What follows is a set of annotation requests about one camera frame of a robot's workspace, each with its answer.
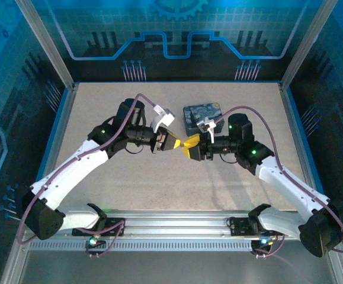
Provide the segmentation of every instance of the gray table surface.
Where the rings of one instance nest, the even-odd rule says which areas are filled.
[[[169,129],[182,140],[187,138],[182,116],[186,105],[218,102],[223,113],[238,105],[254,107],[268,121],[282,162],[303,178],[276,83],[81,83],[57,165],[75,152],[96,125],[116,114],[120,102],[139,92],[176,115]],[[256,139],[271,148],[259,118],[249,111],[244,113],[253,123]],[[154,116],[146,104],[148,125]],[[226,127],[222,135],[227,134]],[[219,157],[212,162],[189,160],[180,149],[152,154],[147,148],[135,156],[117,153],[78,184],[62,205],[76,207],[88,202],[123,210],[250,210],[261,203],[293,209],[272,187],[239,165],[225,164]]]

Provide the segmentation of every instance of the white clip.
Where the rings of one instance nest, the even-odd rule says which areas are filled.
[[[197,127],[200,129],[201,132],[209,132],[211,136],[211,142],[214,143],[214,128],[216,127],[216,123],[214,120],[210,120],[208,117],[204,117],[204,120],[199,121],[196,123]]]
[[[153,109],[159,114],[153,119],[150,125],[153,128],[153,132],[156,133],[161,123],[169,126],[174,121],[175,115],[170,110],[163,109],[159,105],[156,105]]]

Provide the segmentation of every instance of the small box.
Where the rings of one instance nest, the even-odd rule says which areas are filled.
[[[211,120],[216,120],[222,116],[220,105],[217,102],[204,105],[191,105],[183,108],[184,124],[187,136],[201,133],[196,125],[196,122],[208,117]],[[224,120],[217,123],[214,128],[214,133],[220,133],[224,127]]]

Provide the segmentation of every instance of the gear logo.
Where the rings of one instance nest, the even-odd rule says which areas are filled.
[[[0,25],[8,27],[17,17],[17,6],[14,0],[0,0]]]
[[[196,11],[202,11],[202,6],[208,4],[207,0],[154,0],[153,11],[159,16],[166,16],[168,20],[180,18],[187,20],[188,16],[194,17]]]

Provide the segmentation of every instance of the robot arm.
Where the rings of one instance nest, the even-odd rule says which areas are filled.
[[[125,149],[128,143],[134,143],[137,146],[150,146],[152,153],[172,150],[180,145],[180,140],[173,133],[160,126],[161,123],[167,126],[170,125],[174,119],[174,115],[169,110],[163,111],[160,106],[156,105],[154,109],[159,115],[154,119],[151,127],[147,127],[144,125],[146,124],[145,106],[143,103],[137,101],[127,124],[117,138],[108,146],[94,151],[94,149],[104,145],[104,143],[116,134],[127,116],[132,103],[133,99],[126,99],[122,102],[116,116],[113,117],[112,124],[109,124],[109,121],[105,121],[101,125],[96,126],[88,134],[87,140],[83,142],[81,147],[70,158],[42,180],[32,184],[30,191],[24,188],[21,189],[20,194],[20,189],[17,190],[17,213],[22,217],[35,195],[42,188],[46,188],[38,200],[35,201],[25,220],[27,226],[39,239],[45,240],[59,230],[92,228],[93,231],[99,231],[105,227],[107,216],[94,204],[88,205],[95,212],[59,212],[57,208],[66,195],[83,178],[98,166],[108,161],[108,159],[111,159],[118,151]],[[50,178],[53,179],[47,185],[47,181]]]
[[[296,208],[297,212],[286,212],[267,204],[258,206],[249,213],[254,234],[275,231],[289,235],[318,257],[339,244],[343,238],[341,228],[321,204],[340,217],[343,203],[331,201],[285,166],[281,165],[281,170],[274,153],[254,140],[252,124],[245,114],[231,115],[228,124],[228,136],[217,136],[213,140],[210,133],[195,134],[182,145],[182,150],[187,157],[198,161],[212,160],[214,154],[234,154],[240,166],[269,183]]]

